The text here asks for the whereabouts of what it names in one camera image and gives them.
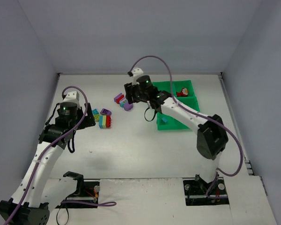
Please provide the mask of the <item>lime green small lego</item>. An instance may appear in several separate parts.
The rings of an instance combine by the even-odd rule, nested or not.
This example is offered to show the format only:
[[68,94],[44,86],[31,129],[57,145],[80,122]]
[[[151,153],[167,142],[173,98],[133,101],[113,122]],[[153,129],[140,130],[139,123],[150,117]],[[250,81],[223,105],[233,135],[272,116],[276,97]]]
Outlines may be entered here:
[[99,122],[100,115],[99,114],[94,114],[94,119],[95,119],[95,122]]

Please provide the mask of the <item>red white printed lego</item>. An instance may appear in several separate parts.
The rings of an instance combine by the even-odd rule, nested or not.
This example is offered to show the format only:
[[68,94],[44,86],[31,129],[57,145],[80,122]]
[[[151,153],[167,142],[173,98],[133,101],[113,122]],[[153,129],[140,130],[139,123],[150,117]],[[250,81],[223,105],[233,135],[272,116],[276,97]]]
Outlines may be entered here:
[[189,92],[188,92],[187,88],[184,87],[184,88],[181,89],[181,91],[180,91],[180,96],[181,97],[187,97],[188,94],[189,94]]

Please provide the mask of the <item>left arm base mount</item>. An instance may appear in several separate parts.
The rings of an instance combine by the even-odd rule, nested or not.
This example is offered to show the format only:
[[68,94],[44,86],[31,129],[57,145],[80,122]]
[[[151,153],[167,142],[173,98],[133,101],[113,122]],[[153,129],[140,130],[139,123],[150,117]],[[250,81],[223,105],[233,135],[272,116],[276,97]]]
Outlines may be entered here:
[[[85,203],[98,203],[99,192],[95,193],[95,186],[100,186],[100,181],[98,180],[85,180],[82,191],[79,195],[71,194],[66,200],[67,201],[77,201]],[[97,206],[94,205],[85,205],[78,203],[63,203],[56,207],[56,209],[96,209]]]

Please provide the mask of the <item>purple sloped lego brick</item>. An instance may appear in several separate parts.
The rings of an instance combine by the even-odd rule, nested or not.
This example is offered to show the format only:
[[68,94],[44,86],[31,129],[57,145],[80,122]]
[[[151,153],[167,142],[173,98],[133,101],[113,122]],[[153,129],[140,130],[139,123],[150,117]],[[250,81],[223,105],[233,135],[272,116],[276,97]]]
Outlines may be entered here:
[[100,111],[100,114],[101,115],[108,115],[108,116],[111,116],[112,115],[112,112],[108,109],[105,109],[103,108],[101,111]]

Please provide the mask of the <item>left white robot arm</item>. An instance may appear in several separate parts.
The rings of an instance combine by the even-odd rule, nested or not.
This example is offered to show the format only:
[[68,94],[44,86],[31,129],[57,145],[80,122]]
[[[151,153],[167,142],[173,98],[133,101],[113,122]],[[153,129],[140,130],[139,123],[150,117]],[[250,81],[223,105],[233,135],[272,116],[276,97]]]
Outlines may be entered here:
[[53,209],[69,195],[79,195],[84,186],[82,174],[68,171],[57,185],[44,191],[51,171],[65,149],[74,152],[77,130],[94,126],[90,103],[83,110],[78,100],[57,103],[55,122],[46,121],[39,136],[37,151],[18,189],[8,201],[0,202],[0,215],[7,225],[45,225]]

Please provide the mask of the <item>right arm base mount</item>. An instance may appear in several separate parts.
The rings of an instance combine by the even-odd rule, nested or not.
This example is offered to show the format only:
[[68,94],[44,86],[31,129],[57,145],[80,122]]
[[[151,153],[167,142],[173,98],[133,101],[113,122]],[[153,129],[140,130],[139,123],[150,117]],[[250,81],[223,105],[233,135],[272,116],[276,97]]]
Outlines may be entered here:
[[186,206],[229,205],[224,179],[219,177],[215,184],[202,184],[195,178],[183,180]]

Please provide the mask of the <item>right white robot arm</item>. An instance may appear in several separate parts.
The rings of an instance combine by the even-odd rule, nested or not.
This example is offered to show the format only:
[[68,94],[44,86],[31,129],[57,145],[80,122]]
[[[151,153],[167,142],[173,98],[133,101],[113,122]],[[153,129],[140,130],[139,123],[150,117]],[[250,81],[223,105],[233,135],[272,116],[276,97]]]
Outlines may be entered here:
[[158,90],[148,75],[134,78],[133,82],[124,85],[126,99],[129,103],[146,103],[149,108],[170,116],[190,128],[197,136],[196,149],[202,157],[196,179],[205,183],[216,177],[221,152],[225,149],[228,136],[220,116],[201,114],[179,102],[169,92]]

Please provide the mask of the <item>teal small lego brick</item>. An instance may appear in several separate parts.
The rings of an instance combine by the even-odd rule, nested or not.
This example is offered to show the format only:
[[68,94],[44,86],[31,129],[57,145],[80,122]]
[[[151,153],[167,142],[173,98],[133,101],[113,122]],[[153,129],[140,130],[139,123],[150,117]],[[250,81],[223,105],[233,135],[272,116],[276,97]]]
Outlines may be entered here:
[[93,113],[93,115],[97,115],[97,114],[99,114],[99,112],[98,112],[98,110],[97,110],[97,109],[92,110],[92,113]]

